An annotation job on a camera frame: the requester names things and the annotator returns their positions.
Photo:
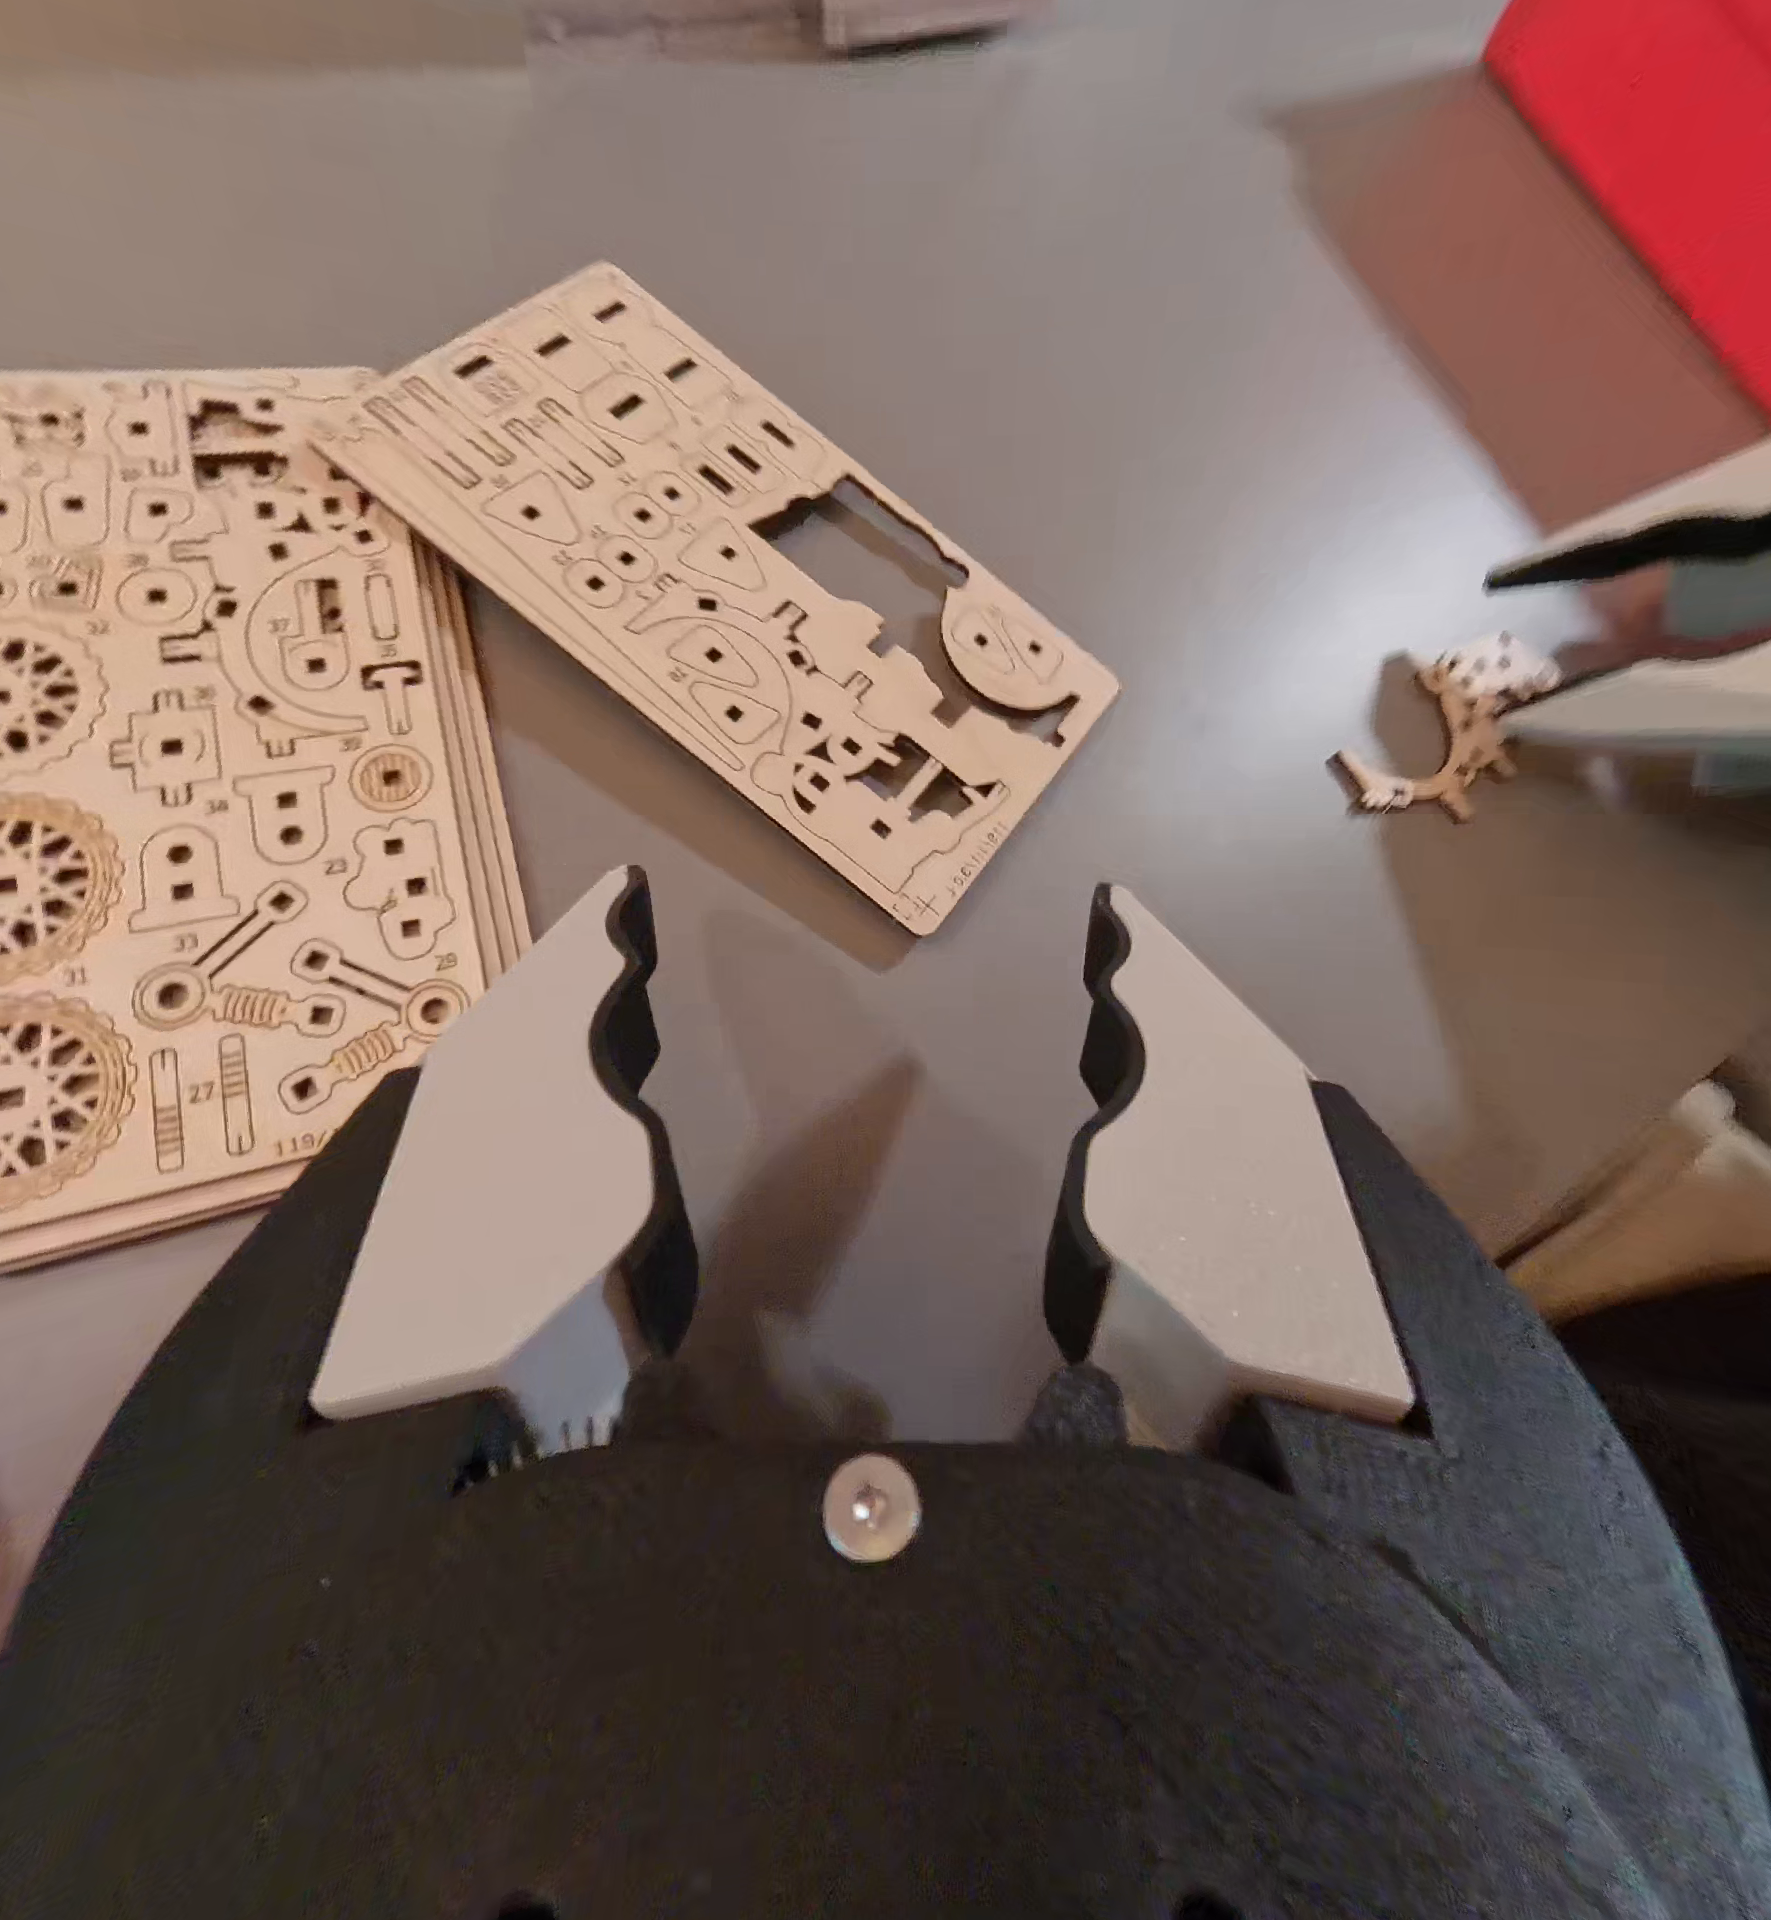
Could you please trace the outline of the stack of wooden puzzle sheets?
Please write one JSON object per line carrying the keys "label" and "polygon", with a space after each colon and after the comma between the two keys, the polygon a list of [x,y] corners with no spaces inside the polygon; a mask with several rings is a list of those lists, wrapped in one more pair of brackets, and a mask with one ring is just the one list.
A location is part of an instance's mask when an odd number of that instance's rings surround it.
{"label": "stack of wooden puzzle sheets", "polygon": [[267,1203],[530,945],[373,380],[0,372],[0,1275]]}

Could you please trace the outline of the wooden puzzle sheet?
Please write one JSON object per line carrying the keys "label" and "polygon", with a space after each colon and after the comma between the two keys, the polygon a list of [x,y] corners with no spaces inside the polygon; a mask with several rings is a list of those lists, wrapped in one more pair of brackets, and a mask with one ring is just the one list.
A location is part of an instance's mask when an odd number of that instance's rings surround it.
{"label": "wooden puzzle sheet", "polygon": [[[313,442],[914,935],[1112,709],[1112,672],[598,262],[329,405]],[[848,498],[940,587],[945,675],[774,540]]]}

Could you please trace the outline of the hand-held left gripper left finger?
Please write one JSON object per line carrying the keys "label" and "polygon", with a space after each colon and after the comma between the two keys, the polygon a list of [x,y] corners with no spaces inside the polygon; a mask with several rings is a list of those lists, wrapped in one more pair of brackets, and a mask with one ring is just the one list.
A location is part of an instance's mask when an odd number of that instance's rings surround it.
{"label": "hand-held left gripper left finger", "polygon": [[310,1390],[330,1423],[495,1393],[619,1423],[700,1255],[666,1126],[637,866],[600,877],[424,1054]]}

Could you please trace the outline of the red plastic bin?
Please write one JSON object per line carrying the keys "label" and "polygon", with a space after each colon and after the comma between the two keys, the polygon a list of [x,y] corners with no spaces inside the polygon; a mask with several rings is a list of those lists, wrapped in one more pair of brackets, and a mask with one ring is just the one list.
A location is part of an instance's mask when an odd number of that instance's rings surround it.
{"label": "red plastic bin", "polygon": [[1771,420],[1771,3],[1515,3],[1484,65]]}

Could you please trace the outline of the grey desk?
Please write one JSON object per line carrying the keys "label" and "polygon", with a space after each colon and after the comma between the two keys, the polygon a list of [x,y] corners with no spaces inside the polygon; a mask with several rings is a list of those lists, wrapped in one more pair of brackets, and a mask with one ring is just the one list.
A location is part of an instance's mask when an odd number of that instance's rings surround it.
{"label": "grey desk", "polygon": [[474,598],[534,923],[650,877],[730,1434],[1017,1424],[1102,880],[1493,1250],[1771,1020],[1771,806],[1531,758],[1451,827],[1330,776],[1429,758],[1407,652],[1585,627],[1492,566],[1759,433],[1488,87],[1493,15],[1098,5],[853,65],[0,31],[0,369],[389,369],[610,259],[1112,667],[918,940]]}

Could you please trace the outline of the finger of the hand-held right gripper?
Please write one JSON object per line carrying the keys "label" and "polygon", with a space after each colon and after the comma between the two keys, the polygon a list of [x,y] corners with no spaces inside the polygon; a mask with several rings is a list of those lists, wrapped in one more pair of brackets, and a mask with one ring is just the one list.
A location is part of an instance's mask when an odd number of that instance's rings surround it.
{"label": "finger of the hand-held right gripper", "polygon": [[1771,640],[1645,659],[1513,709],[1507,739],[1619,758],[1686,758],[1695,790],[1771,790]]}
{"label": "finger of the hand-held right gripper", "polygon": [[1484,585],[1601,587],[1643,639],[1771,639],[1771,434],[1547,534]]}

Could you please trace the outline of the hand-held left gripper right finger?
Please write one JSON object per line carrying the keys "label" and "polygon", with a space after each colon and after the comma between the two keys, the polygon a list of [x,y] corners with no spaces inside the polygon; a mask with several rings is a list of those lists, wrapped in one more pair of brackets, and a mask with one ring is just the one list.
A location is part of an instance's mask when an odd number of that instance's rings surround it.
{"label": "hand-held left gripper right finger", "polygon": [[1046,1245],[1046,1329],[1128,1428],[1277,1397],[1399,1427],[1416,1387],[1303,1061],[1136,895],[1093,889],[1092,1114]]}

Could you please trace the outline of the wooden cut-out puzzle piece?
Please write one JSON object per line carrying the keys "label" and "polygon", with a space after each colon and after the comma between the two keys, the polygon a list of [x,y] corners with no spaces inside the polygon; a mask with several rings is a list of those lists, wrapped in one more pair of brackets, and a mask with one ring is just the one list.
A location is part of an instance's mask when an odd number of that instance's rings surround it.
{"label": "wooden cut-out puzzle piece", "polygon": [[1358,815],[1398,815],[1440,808],[1463,824],[1474,817],[1478,779],[1512,779],[1518,770],[1505,745],[1505,719],[1551,695],[1565,672],[1549,654],[1509,633],[1480,637],[1446,654],[1416,659],[1416,688],[1434,703],[1444,746],[1425,778],[1384,772],[1348,751],[1330,754],[1330,767]]}

